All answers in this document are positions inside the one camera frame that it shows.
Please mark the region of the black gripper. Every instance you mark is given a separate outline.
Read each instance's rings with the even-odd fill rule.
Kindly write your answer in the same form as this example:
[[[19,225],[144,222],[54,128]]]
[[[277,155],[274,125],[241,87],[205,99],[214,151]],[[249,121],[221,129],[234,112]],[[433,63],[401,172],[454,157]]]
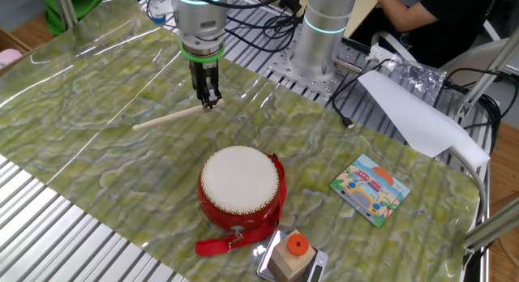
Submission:
[[[221,99],[218,61],[201,63],[189,61],[191,81],[204,109],[213,109]]]

